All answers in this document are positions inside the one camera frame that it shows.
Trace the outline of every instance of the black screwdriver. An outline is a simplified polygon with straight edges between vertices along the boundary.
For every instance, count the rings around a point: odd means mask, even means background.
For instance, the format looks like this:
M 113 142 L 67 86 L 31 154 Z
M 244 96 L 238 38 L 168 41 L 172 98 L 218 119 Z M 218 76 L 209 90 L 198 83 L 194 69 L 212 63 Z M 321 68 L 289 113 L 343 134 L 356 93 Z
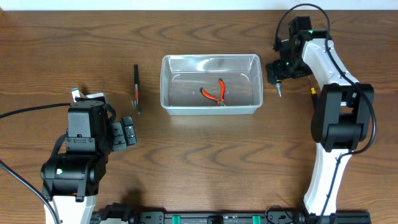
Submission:
M 134 65 L 134 89 L 135 89 L 136 100 L 131 101 L 131 103 L 137 110 L 137 114 L 141 114 L 142 112 L 141 107 L 139 106 L 138 103 L 138 89 L 139 89 L 138 65 Z
M 312 85 L 312 81 L 311 81 L 311 77 L 308 76 L 308 79 L 310 80 L 310 85 L 311 85 L 311 97 L 312 97 L 312 104 L 313 104 L 313 108 L 315 109 L 315 107 L 318 104 L 318 95 L 315 91 L 315 88 Z

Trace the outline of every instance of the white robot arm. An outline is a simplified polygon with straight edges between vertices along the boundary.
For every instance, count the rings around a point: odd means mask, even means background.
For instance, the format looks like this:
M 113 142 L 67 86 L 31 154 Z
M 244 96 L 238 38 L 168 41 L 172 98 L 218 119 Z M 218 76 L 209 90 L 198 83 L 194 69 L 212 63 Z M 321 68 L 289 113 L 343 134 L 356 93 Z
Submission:
M 83 202 L 76 202 L 75 196 L 53 196 L 50 202 L 59 220 L 63 224 L 89 224 L 96 204 L 96 195 L 87 196 Z M 54 224 L 49 209 L 45 209 L 45 223 Z
M 349 152 L 356 149 L 368 130 L 369 109 L 364 98 L 355 93 L 354 86 L 347 79 L 356 83 L 370 102 L 374 94 L 371 85 L 359 84 L 347 71 L 337 56 L 333 41 L 329 39 L 328 50 L 337 67 L 345 74 L 342 77 L 326 52 L 327 37 L 326 30 L 312 30 L 309 17 L 297 17 L 289 23 L 289 40 L 275 43 L 274 48 L 280 52 L 281 59 L 266 65 L 268 81 L 275 85 L 279 95 L 282 93 L 281 80 L 286 78 L 313 74 L 321 88 L 311 123 L 317 156 L 311 184 L 304 196 L 307 215 L 318 218 L 336 213 L 337 192 L 351 157 Z M 353 110 L 341 114 L 341 106 Z

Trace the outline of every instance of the red pliers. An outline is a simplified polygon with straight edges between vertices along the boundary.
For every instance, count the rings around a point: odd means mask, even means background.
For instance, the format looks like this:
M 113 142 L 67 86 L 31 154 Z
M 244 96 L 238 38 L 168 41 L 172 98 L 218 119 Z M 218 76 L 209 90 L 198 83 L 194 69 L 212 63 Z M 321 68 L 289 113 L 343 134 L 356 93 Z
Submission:
M 218 105 L 220 105 L 220 106 L 226 106 L 225 100 L 224 100 L 224 92 L 225 92 L 225 84 L 224 84 L 224 81 L 223 81 L 222 79 L 219 79 L 219 80 L 218 80 L 218 83 L 219 83 L 220 86 L 221 86 L 221 97 L 220 97 L 220 99 L 217 98 L 217 97 L 215 97 L 215 96 L 212 96 L 212 95 L 208 94 L 203 88 L 200 88 L 200 92 L 201 92 L 202 95 L 205 96 L 206 98 L 209 98 L 209 99 L 211 99 L 211 100 L 215 100 L 215 101 L 217 102 Z

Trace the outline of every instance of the wooden table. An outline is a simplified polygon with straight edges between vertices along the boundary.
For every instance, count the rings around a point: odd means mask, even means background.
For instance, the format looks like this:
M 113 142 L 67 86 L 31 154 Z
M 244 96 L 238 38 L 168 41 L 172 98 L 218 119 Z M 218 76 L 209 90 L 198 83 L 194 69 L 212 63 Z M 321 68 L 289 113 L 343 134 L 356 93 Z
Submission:
M 105 92 L 118 117 L 132 116 L 139 144 L 110 155 L 96 209 L 113 202 L 169 211 L 299 207 L 315 160 L 307 78 L 284 82 L 279 98 L 264 79 L 253 115 L 169 116 L 160 106 L 160 67 L 168 54 L 257 54 L 271 45 L 283 11 L 5 12 L 0 21 L 0 113 L 71 102 L 80 87 Z M 398 213 L 398 13 L 330 11 L 338 55 L 375 89 L 378 129 L 371 149 L 353 157 L 338 209 L 369 210 L 373 223 Z M 325 19 L 311 15 L 314 29 Z M 143 114 L 131 105 L 139 64 Z M 67 128 L 67 108 L 2 119 L 0 157 L 38 189 L 40 168 Z M 42 202 L 0 171 L 0 223 L 44 223 Z

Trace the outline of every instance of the black cable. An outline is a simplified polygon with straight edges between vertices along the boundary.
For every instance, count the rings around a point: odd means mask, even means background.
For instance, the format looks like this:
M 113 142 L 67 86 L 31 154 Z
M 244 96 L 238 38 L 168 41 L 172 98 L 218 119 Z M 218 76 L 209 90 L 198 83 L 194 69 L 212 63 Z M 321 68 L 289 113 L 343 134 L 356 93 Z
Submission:
M 33 110 L 47 109 L 47 108 L 54 108 L 54 107 L 58 107 L 58 106 L 70 106 L 70 103 L 56 103 L 56 104 L 53 104 L 53 105 L 35 106 L 35 107 L 31 107 L 31 108 L 24 108 L 24 109 L 11 111 L 11 112 L 2 114 L 2 115 L 0 115 L 0 119 L 1 118 L 5 118 L 7 116 L 14 115 L 14 114 L 18 114 L 18 113 L 23 113 L 23 112 L 27 112 L 27 111 L 33 111 Z
M 268 212 L 270 212 L 269 210 L 272 209 L 272 208 L 280 208 L 283 212 L 285 212 L 286 216 L 288 216 L 288 217 L 292 220 L 290 223 L 293 223 L 293 222 L 294 222 L 294 219 L 286 212 L 286 210 L 285 210 L 282 206 L 280 206 L 280 205 L 273 205 L 273 206 L 269 207 L 269 208 L 266 210 L 266 213 L 265 213 L 265 215 L 266 215 L 266 220 L 267 220 L 269 223 L 275 224 L 273 221 L 269 220 L 269 218 L 268 218 Z
M 316 5 L 314 5 L 314 4 L 304 3 L 304 4 L 298 4 L 298 5 L 294 6 L 293 8 L 289 9 L 287 12 L 285 12 L 285 14 L 284 14 L 284 15 L 282 16 L 282 18 L 280 19 L 280 21 L 279 21 L 279 23 L 278 23 L 278 26 L 277 26 L 277 28 L 276 28 L 276 33 L 275 33 L 275 47 L 276 47 L 276 49 L 275 49 L 275 50 L 278 50 L 278 48 L 277 48 L 277 43 L 278 43 L 278 33 L 279 33 L 280 24 L 282 23 L 282 21 L 285 19 L 286 15 L 287 15 L 289 12 L 293 11 L 295 8 L 300 7 L 300 6 L 312 6 L 312 7 L 315 7 L 315 8 L 317 8 L 317 9 L 319 9 L 319 10 L 323 13 L 323 15 L 325 15 L 326 21 L 327 21 L 327 23 L 328 23 L 328 27 L 327 27 L 327 31 L 326 31 L 326 39 L 325 39 L 325 48 L 326 48 L 325 51 L 326 51 L 326 53 L 328 54 L 328 56 L 330 57 L 331 62 L 332 62 L 333 65 L 336 67 L 336 69 L 337 69 L 338 73 L 341 75 L 341 77 L 343 77 L 343 78 L 354 88 L 354 90 L 355 90 L 356 92 L 358 92 L 359 95 L 364 99 L 366 105 L 367 105 L 368 108 L 369 108 L 369 112 L 370 112 L 371 119 L 372 119 L 372 133 L 371 133 L 371 137 L 369 138 L 368 143 L 367 143 L 362 149 L 357 150 L 357 151 L 349 151 L 349 152 L 347 152 L 347 153 L 341 154 L 341 155 L 336 159 L 336 168 L 335 168 L 335 171 L 334 171 L 334 173 L 333 173 L 332 180 L 331 180 L 331 184 L 330 184 L 330 188 L 329 188 L 329 193 L 326 195 L 326 201 L 325 201 L 325 204 L 324 204 L 324 206 L 323 206 L 323 208 L 322 208 L 322 212 L 321 212 L 321 214 L 320 214 L 320 216 L 319 216 L 319 219 L 318 219 L 318 223 L 320 223 L 320 222 L 322 221 L 322 216 L 325 214 L 325 210 L 326 210 L 326 208 L 327 208 L 327 206 L 328 206 L 328 202 L 329 202 L 329 198 L 330 198 L 331 192 L 333 191 L 333 186 L 334 186 L 334 184 L 335 184 L 335 180 L 336 180 L 336 176 L 337 176 L 337 171 L 338 171 L 338 167 L 339 167 L 339 165 L 340 165 L 340 163 L 341 163 L 341 159 L 342 159 L 343 157 L 345 157 L 345 156 L 348 156 L 348 155 L 357 155 L 357 154 L 360 154 L 360 153 L 362 153 L 362 152 L 368 150 L 368 149 L 370 148 L 370 146 L 372 145 L 372 143 L 373 143 L 373 141 L 374 141 L 374 138 L 376 137 L 376 125 L 377 125 L 377 123 L 376 123 L 376 115 L 374 114 L 373 106 L 372 106 L 372 104 L 371 104 L 369 98 L 366 96 L 366 94 L 360 89 L 360 87 L 359 87 L 356 83 L 354 83 L 354 82 L 351 81 L 349 78 L 347 78 L 345 72 L 343 72 L 343 71 L 341 70 L 341 68 L 337 65 L 335 59 L 333 58 L 333 56 L 332 56 L 331 53 L 330 53 L 330 48 L 329 48 L 329 45 L 328 45 L 328 40 L 329 40 L 329 38 L 330 38 L 330 20 L 329 20 L 328 14 L 327 14 L 321 7 L 316 6 Z
M 55 141 L 54 147 L 52 148 L 51 156 L 55 156 L 58 154 L 66 137 L 67 135 L 63 134 Z
M 41 109 L 47 109 L 47 108 L 54 108 L 54 107 L 58 107 L 58 106 L 70 106 L 70 103 L 57 103 L 57 104 L 53 104 L 53 105 L 45 105 L 45 106 L 35 106 L 32 108 L 24 108 L 21 110 L 16 110 L 16 111 L 11 111 L 5 114 L 0 115 L 0 119 L 1 118 L 5 118 L 7 116 L 11 116 L 14 114 L 18 114 L 18 113 L 23 113 L 23 112 L 27 112 L 27 111 L 33 111 L 33 110 L 41 110 Z M 0 159 L 0 166 L 7 171 L 9 174 L 11 174 L 13 177 L 15 177 L 17 180 L 19 180 L 21 183 L 23 183 L 29 190 L 31 190 L 33 193 L 36 194 L 36 196 L 38 196 L 38 198 L 43 201 L 44 205 L 48 208 L 48 210 L 51 213 L 52 218 L 54 219 L 55 224 L 60 224 L 58 218 L 57 218 L 57 214 L 55 213 L 55 210 L 52 208 L 52 206 L 50 205 L 49 201 L 44 197 L 44 195 L 42 193 L 40 193 L 35 187 L 33 187 L 27 180 L 25 180 L 24 178 L 22 178 L 20 175 L 18 175 L 15 171 L 13 171 L 10 167 L 8 167 L 5 163 L 3 163 L 3 161 Z

